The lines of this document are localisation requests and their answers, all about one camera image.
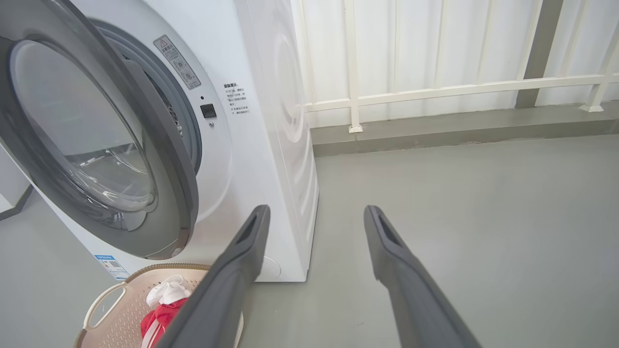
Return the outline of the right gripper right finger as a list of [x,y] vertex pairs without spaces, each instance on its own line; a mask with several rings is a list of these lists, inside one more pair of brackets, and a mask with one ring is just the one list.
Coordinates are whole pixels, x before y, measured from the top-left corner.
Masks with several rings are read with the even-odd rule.
[[387,288],[403,348],[478,348],[480,343],[385,213],[365,207],[374,276]]

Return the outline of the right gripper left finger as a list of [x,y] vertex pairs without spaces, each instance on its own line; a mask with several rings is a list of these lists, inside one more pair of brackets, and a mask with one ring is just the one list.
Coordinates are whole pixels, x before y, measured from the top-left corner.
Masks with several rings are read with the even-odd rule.
[[158,348],[234,348],[245,295],[262,270],[270,208],[259,205],[193,291]]

